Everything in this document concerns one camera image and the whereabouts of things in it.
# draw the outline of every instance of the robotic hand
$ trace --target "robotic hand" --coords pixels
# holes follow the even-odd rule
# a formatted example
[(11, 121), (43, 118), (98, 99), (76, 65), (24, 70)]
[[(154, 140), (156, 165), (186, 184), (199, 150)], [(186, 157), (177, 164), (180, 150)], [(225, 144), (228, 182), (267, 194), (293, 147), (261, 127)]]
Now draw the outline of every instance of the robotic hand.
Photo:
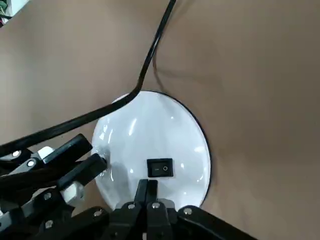
[(254, 239), (198, 207), (176, 211), (159, 201), (157, 180), (141, 179), (133, 201), (112, 212), (92, 207), (72, 216), (84, 186), (108, 167), (98, 154), (76, 161), (91, 149), (79, 134), (56, 150), (0, 158), (0, 239)]

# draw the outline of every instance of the round lamp base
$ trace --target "round lamp base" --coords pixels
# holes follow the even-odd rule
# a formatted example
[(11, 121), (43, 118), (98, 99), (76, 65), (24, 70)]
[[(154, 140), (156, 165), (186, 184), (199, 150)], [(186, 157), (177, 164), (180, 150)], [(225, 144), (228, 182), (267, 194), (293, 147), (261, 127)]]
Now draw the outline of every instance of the round lamp base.
[[(206, 197), (211, 173), (206, 137), (191, 112), (167, 95), (141, 91), (128, 105), (100, 118), (92, 145), (92, 154), (109, 160), (95, 180), (112, 209), (133, 201), (140, 179), (157, 180), (158, 199), (173, 201), (177, 210), (199, 207)], [(173, 176), (148, 177), (147, 160), (159, 159), (172, 159)], [(159, 168), (152, 170), (157, 176)]]

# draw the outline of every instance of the black switch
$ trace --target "black switch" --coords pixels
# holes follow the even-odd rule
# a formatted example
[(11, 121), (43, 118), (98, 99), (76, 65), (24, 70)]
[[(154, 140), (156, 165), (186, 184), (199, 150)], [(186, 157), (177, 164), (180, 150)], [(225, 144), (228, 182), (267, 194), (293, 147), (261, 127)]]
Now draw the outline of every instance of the black switch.
[(146, 160), (149, 178), (173, 177), (172, 158), (153, 158)]

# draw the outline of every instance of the brown table surface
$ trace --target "brown table surface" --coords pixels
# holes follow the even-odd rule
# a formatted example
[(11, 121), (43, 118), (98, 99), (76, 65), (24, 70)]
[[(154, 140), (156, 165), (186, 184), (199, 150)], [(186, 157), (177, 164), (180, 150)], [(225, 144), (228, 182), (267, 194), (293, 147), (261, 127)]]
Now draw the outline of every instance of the brown table surface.
[[(0, 29), (0, 143), (129, 92), (167, 2), (29, 2)], [(158, 78), (146, 76), (144, 89), (182, 101), (208, 135), (202, 207), (261, 240), (320, 238), (319, 12), (319, 0), (177, 0)], [(88, 191), (86, 206), (102, 204)]]

